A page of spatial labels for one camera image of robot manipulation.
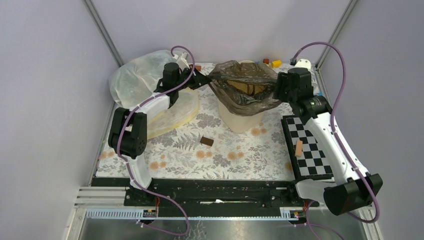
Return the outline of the dark trash bag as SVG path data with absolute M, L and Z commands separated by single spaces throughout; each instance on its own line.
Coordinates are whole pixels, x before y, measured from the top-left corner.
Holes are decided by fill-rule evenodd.
M 276 108 L 273 99 L 278 73 L 264 63 L 229 60 L 215 65 L 208 84 L 227 110 L 249 117 Z

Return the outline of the beige plastic trash bin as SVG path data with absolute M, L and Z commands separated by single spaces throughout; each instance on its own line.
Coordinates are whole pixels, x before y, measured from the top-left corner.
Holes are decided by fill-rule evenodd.
M 230 130 L 235 133 L 242 133 L 247 131 L 249 128 L 258 124 L 264 116 L 263 112 L 253 116 L 239 116 L 232 114 L 219 100 L 218 112 L 224 123 L 230 128 Z

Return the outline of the translucent white plastic bag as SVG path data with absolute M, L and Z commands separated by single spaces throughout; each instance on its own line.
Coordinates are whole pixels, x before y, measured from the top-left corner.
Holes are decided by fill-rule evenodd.
M 158 50 L 135 58 L 116 70 L 108 79 L 113 100 L 120 107 L 129 109 L 150 97 L 163 77 L 164 66 L 176 63 L 175 50 Z M 152 139 L 166 134 L 190 122 L 199 112 L 200 100 L 197 90 L 184 89 L 176 103 L 154 118 L 149 118 L 147 138 Z

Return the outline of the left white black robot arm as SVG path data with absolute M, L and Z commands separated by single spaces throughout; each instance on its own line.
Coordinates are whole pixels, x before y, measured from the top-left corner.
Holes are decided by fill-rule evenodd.
M 148 122 L 173 109 L 181 90 L 196 90 L 211 81 L 195 67 L 181 69 L 177 63 L 167 63 L 151 96 L 130 109 L 118 107 L 114 111 L 107 142 L 125 162 L 130 185 L 138 189 L 135 197 L 142 205 L 148 206 L 155 200 L 155 192 L 149 188 L 152 177 L 144 160 Z

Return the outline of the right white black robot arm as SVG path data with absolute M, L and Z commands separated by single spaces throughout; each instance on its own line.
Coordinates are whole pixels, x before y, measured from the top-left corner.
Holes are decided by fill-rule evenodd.
M 314 94 L 312 76 L 307 68 L 295 67 L 277 75 L 273 98 L 292 107 L 304 129 L 317 140 L 328 160 L 334 183 L 303 179 L 287 191 L 293 206 L 306 199 L 324 203 L 336 216 L 369 205 L 378 206 L 376 195 L 383 186 L 379 174 L 370 174 L 341 133 L 332 108 L 324 96 Z

